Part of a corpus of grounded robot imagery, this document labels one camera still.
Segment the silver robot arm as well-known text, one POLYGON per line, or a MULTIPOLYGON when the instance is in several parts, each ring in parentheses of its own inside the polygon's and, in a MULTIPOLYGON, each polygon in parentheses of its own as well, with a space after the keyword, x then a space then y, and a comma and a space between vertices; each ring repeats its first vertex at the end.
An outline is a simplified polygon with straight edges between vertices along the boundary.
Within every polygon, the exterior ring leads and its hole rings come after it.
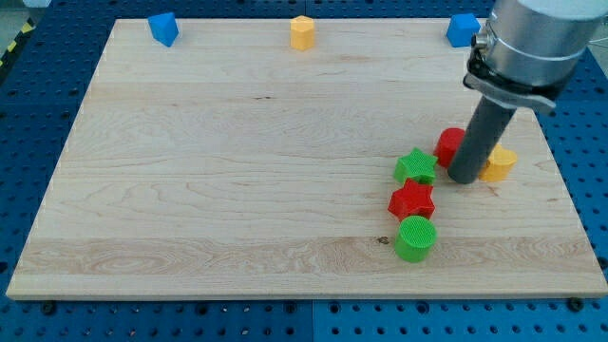
POLYGON ((499 0, 471 38, 464 84, 484 112, 548 114, 606 15, 607 0, 499 0))

